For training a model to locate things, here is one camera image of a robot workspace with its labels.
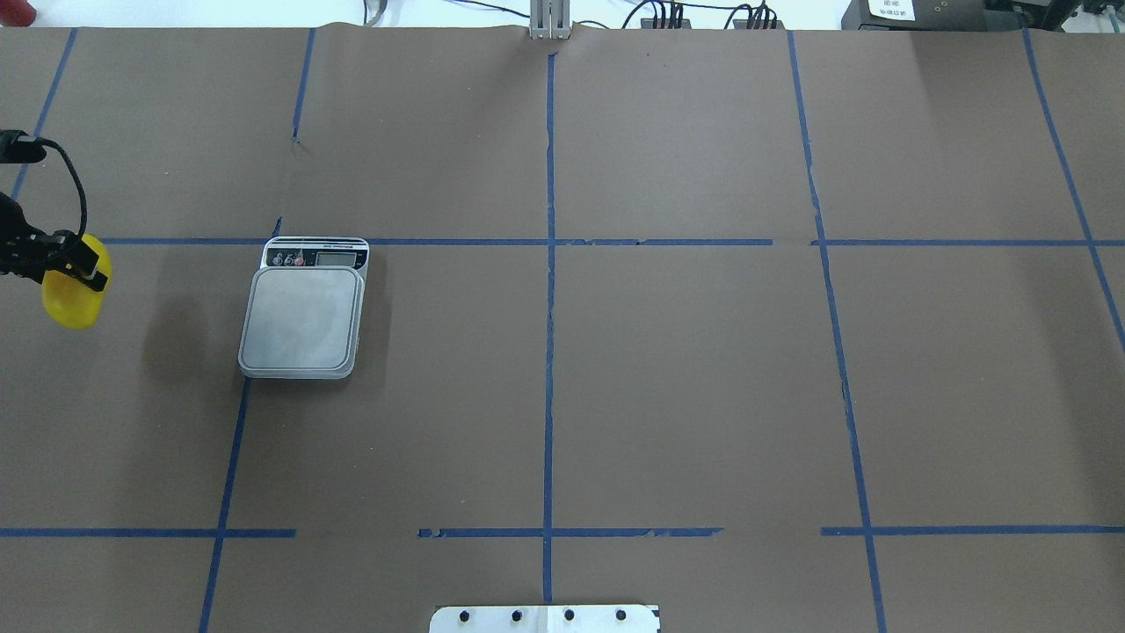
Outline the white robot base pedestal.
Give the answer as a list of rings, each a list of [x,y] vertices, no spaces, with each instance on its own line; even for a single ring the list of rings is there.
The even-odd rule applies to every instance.
[[[430,620],[430,632],[660,632],[657,606],[570,604],[447,606]]]

